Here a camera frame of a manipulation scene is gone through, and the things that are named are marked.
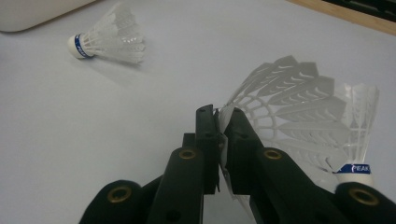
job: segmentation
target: blue band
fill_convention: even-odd
[[[368,164],[346,164],[344,165],[337,174],[366,174],[371,173],[370,165]]]
[[[76,45],[76,49],[78,50],[78,53],[82,55],[82,57],[84,58],[91,58],[92,56],[88,55],[86,52],[84,52],[84,50],[82,49],[81,44],[79,43],[79,37],[81,36],[81,34],[76,35],[75,36],[75,45]]]

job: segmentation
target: white shuttlecock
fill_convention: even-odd
[[[346,102],[343,122],[351,131],[342,146],[348,157],[347,164],[336,173],[336,176],[340,183],[354,181],[373,186],[371,169],[364,163],[364,157],[372,132],[379,90],[364,84],[356,86],[344,84],[336,90],[335,95]]]
[[[69,51],[76,58],[104,58],[139,63],[145,45],[134,14],[128,3],[117,3],[87,33],[73,35],[67,41]]]
[[[371,101],[361,104],[368,107]],[[314,63],[288,56],[255,69],[221,109],[222,132],[234,107],[245,112],[265,147],[284,150],[314,183],[335,190],[334,173],[348,163],[346,148],[355,141],[347,117],[351,103],[334,95],[334,80],[320,76]],[[359,113],[367,117],[360,127],[369,125],[373,113]]]

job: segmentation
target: white surface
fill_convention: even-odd
[[[279,0],[136,0],[140,66],[75,59],[67,38],[114,3],[0,34],[1,224],[78,223],[105,184],[147,184],[193,132],[195,109],[223,106],[253,69],[287,55],[380,89],[366,161],[396,201],[395,36]],[[248,223],[222,186],[205,197],[204,223]]]
[[[25,30],[92,1],[94,0],[0,0],[0,31]]]

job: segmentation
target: black plastic part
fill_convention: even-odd
[[[393,0],[322,0],[384,20],[396,21],[396,2]]]
[[[142,213],[142,223],[146,223],[151,210],[151,206],[154,203],[155,195],[157,193],[158,187],[160,186],[162,176],[157,177],[153,181],[149,182],[147,185],[141,189],[141,213]]]
[[[249,205],[257,224],[279,223],[277,211],[261,187],[253,189]]]
[[[204,155],[191,147],[173,151],[148,215],[147,224],[201,224]]]
[[[86,209],[79,224],[141,223],[141,188],[119,180],[102,188]]]
[[[220,140],[218,116],[213,115],[213,105],[206,105],[197,109],[195,118],[195,146],[202,150],[205,155],[204,193],[214,194],[216,186],[219,185]]]
[[[360,183],[344,183],[335,191],[336,204],[353,223],[394,224],[396,204],[377,190]]]
[[[195,147],[195,133],[184,133],[183,147]]]
[[[350,223],[287,153],[261,148],[255,154],[256,175],[279,223]]]
[[[245,113],[233,110],[230,123],[224,134],[228,137],[226,168],[230,173],[234,194],[250,194],[256,182],[253,170],[255,151],[263,147]]]

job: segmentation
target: shuttlecock cork base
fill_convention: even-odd
[[[67,40],[67,48],[70,53],[78,59],[91,58],[93,57],[93,54],[85,52],[84,46],[81,45],[81,42],[79,41],[81,35],[82,34],[70,36]]]
[[[368,164],[345,164],[337,173],[334,173],[341,183],[358,182],[373,187],[374,180]]]

